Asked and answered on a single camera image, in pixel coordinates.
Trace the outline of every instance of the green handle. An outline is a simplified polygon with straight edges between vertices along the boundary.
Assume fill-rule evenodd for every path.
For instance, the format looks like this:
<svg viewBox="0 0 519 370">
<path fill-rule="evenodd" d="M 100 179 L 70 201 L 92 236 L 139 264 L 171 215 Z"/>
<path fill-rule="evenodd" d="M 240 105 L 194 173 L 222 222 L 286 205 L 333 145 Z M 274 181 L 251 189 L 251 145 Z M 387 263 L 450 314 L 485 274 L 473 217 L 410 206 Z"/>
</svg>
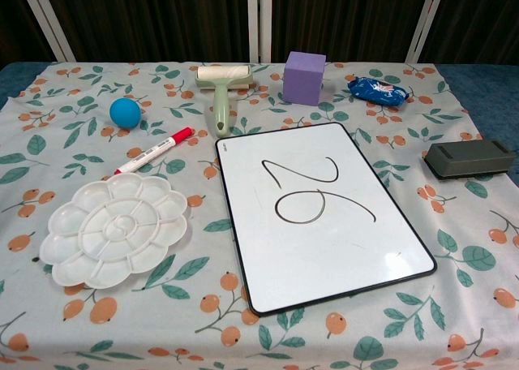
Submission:
<svg viewBox="0 0 519 370">
<path fill-rule="evenodd" d="M 216 120 L 217 136 L 227 136 L 229 134 L 229 97 L 227 97 L 226 84 L 217 84 L 215 86 L 213 112 Z"/>
</svg>

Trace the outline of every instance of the red marker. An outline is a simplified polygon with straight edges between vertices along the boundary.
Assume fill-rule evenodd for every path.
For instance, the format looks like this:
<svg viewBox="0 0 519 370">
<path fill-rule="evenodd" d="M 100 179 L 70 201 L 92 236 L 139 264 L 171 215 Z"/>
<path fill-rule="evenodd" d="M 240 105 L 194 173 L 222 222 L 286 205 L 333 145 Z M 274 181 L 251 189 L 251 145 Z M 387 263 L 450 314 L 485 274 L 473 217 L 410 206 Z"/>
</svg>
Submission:
<svg viewBox="0 0 519 370">
<path fill-rule="evenodd" d="M 129 161 L 128 163 L 125 163 L 118 169 L 114 171 L 114 174 L 120 174 L 120 173 L 130 173 L 133 172 L 140 167 L 144 166 L 145 164 L 149 163 L 171 147 L 177 145 L 181 141 L 187 139 L 189 136 L 193 134 L 193 130 L 191 128 L 184 128 L 181 131 L 178 131 L 171 137 L 168 137 L 166 140 L 161 141 L 159 144 L 157 144 L 154 147 L 151 147 L 146 152 L 141 153 L 138 157 L 135 159 Z"/>
</svg>

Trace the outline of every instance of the whiteboard eraser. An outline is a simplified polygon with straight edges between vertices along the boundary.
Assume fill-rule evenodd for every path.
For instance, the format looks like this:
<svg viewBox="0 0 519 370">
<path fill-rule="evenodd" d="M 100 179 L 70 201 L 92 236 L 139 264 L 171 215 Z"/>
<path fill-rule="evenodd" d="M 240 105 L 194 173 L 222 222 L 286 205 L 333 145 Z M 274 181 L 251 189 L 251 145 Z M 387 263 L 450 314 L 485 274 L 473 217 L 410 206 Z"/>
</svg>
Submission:
<svg viewBox="0 0 519 370">
<path fill-rule="evenodd" d="M 496 140 L 434 143 L 424 157 L 438 179 L 505 173 L 516 155 Z"/>
</svg>

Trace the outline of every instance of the blue plastic wrapper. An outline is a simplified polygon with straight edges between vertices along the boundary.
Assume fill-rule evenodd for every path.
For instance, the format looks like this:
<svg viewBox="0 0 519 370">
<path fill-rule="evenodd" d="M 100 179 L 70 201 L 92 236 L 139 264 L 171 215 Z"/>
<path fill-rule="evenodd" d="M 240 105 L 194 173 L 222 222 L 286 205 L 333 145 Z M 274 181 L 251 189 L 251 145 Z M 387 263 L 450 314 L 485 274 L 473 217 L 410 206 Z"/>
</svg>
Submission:
<svg viewBox="0 0 519 370">
<path fill-rule="evenodd" d="M 409 96 L 403 88 L 372 78 L 355 78 L 348 88 L 354 97 L 386 106 L 400 106 Z"/>
</svg>

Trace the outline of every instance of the foam ball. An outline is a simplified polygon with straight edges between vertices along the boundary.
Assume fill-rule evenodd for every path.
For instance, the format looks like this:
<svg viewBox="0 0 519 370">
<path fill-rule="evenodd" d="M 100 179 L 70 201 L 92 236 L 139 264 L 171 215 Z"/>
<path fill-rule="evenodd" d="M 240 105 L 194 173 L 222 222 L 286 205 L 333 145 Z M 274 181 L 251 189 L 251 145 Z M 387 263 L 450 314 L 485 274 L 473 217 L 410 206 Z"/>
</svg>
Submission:
<svg viewBox="0 0 519 370">
<path fill-rule="evenodd" d="M 110 106 L 110 118 L 119 128 L 135 128 L 140 121 L 140 108 L 129 98 L 119 98 Z"/>
</svg>

